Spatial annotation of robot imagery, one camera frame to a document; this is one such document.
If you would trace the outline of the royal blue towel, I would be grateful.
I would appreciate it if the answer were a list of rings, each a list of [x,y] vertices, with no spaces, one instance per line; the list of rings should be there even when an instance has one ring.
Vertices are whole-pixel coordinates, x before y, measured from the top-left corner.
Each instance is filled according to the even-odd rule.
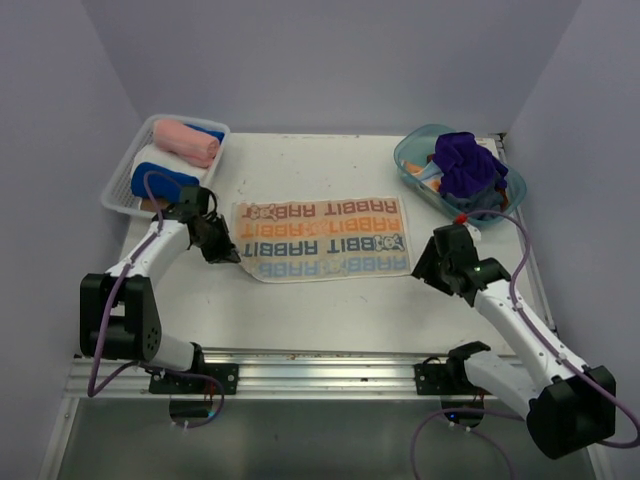
[[[134,196],[150,198],[150,191],[155,198],[164,198],[170,203],[180,200],[182,188],[199,185],[198,178],[173,172],[150,163],[142,163],[131,177],[130,187]]]

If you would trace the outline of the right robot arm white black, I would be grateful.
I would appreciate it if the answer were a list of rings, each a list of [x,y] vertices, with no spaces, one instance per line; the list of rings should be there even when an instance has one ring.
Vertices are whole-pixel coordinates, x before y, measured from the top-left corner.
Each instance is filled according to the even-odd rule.
[[[413,277],[457,295],[501,334],[523,365],[502,360],[472,342],[449,353],[451,389],[479,387],[498,397],[526,423],[539,450],[551,459],[610,438],[615,432],[616,381],[570,351],[535,315],[511,276],[494,258],[480,259],[468,229],[451,224],[433,231]]]

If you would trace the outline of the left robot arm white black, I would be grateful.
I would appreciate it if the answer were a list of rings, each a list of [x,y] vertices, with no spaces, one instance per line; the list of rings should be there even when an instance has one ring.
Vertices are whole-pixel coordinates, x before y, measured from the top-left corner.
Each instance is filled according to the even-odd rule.
[[[184,187],[179,201],[153,218],[123,260],[82,279],[80,348],[95,368],[103,360],[124,360],[173,371],[173,381],[185,392],[205,386],[202,348],[163,332],[154,294],[174,261],[190,249],[209,264],[241,262],[215,194],[200,186]]]

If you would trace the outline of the orange blue printed towel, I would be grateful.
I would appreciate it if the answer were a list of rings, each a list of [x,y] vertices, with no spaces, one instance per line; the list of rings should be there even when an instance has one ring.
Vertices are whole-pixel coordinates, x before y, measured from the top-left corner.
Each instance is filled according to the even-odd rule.
[[[237,203],[241,265],[265,283],[405,276],[411,248],[397,197]]]

